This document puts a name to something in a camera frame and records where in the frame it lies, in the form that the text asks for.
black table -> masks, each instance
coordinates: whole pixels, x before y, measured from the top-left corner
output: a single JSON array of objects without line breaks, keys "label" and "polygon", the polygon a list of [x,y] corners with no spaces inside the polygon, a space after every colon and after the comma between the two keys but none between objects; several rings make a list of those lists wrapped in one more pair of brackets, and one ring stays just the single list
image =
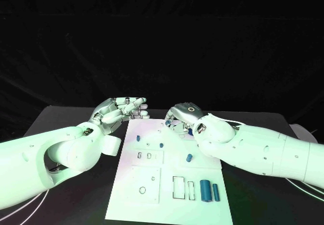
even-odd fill
[{"label": "black table", "polygon": [[[88,121],[92,111],[94,108],[46,107],[26,136],[68,126],[76,126],[84,121]],[[153,119],[164,119],[167,110],[148,110],[148,112]],[[269,128],[295,137],[285,118],[279,114],[264,112],[212,113],[220,118],[241,121],[252,126]],[[114,132],[114,136],[123,140],[127,126],[128,123],[124,122]],[[115,157],[102,155],[97,165],[88,172],[84,172],[49,190],[45,202],[25,225],[141,224],[128,221],[105,220],[120,153],[121,148]],[[255,175],[232,167],[225,162],[222,162],[222,166],[235,225],[304,225],[323,223],[321,213],[324,212],[324,202],[303,193],[285,179]],[[40,195],[20,212],[0,222],[0,224],[19,225],[35,210],[43,195]],[[13,212],[25,203],[0,210],[0,218]]]}]

robotic hand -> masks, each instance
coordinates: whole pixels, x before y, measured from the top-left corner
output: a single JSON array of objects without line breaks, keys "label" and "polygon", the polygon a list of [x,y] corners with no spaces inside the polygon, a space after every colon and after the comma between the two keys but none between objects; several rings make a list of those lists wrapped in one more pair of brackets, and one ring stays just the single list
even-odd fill
[{"label": "robotic hand", "polygon": [[[0,144],[0,209],[23,202],[66,179],[89,170],[101,153],[115,156],[121,139],[110,134],[123,121],[148,119],[146,98],[110,98],[95,108],[89,121],[76,127],[16,139]],[[43,155],[66,166],[49,171]]]},{"label": "robotic hand", "polygon": [[[177,125],[171,124],[174,118],[180,120]],[[255,174],[291,178],[324,188],[324,145],[210,113],[205,116],[193,103],[170,108],[166,125],[179,134],[193,134],[206,156]]]}]

black backdrop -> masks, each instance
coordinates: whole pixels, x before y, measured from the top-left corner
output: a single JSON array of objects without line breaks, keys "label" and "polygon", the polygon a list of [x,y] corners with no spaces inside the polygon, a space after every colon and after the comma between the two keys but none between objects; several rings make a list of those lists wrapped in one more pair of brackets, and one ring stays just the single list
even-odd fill
[{"label": "black backdrop", "polygon": [[0,3],[3,139],[23,135],[48,105],[95,107],[127,96],[156,109],[192,101],[205,110],[275,112],[321,126],[320,5]]}]

small blue object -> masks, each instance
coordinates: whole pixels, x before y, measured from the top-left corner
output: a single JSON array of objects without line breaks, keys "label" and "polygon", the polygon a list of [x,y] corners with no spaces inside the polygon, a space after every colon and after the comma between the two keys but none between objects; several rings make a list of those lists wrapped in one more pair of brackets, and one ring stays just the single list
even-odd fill
[{"label": "small blue object", "polygon": [[202,194],[202,201],[210,202],[212,201],[212,190],[210,190],[209,180],[200,180],[200,194]]},{"label": "small blue object", "polygon": [[187,162],[190,163],[192,161],[192,158],[193,158],[193,155],[192,154],[187,154]]},{"label": "small blue object", "polygon": [[219,202],[219,193],[218,193],[218,184],[213,184],[213,191],[215,191],[215,201]]},{"label": "small blue object", "polygon": [[192,136],[193,136],[193,129],[192,129],[192,128],[189,128],[187,133],[189,133],[189,135],[192,135]]}]

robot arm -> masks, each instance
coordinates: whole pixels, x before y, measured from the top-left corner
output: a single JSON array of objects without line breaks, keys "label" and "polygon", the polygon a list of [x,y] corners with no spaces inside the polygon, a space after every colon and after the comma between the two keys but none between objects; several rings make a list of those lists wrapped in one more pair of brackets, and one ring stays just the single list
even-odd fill
[{"label": "robot arm", "polygon": [[[141,110],[147,108],[144,102],[144,98],[110,98],[95,108],[89,121],[76,127],[0,144],[0,209],[23,202],[89,170],[101,153],[117,155],[121,139],[110,134],[123,121],[150,118]],[[46,169],[45,153],[66,166],[63,170],[52,172]]]},{"label": "robot arm", "polygon": [[213,114],[203,116],[192,103],[177,104],[166,116],[182,121],[176,126],[192,129],[202,153],[218,157],[251,173],[291,178],[324,188],[324,145],[298,140],[262,127],[228,121]]}]

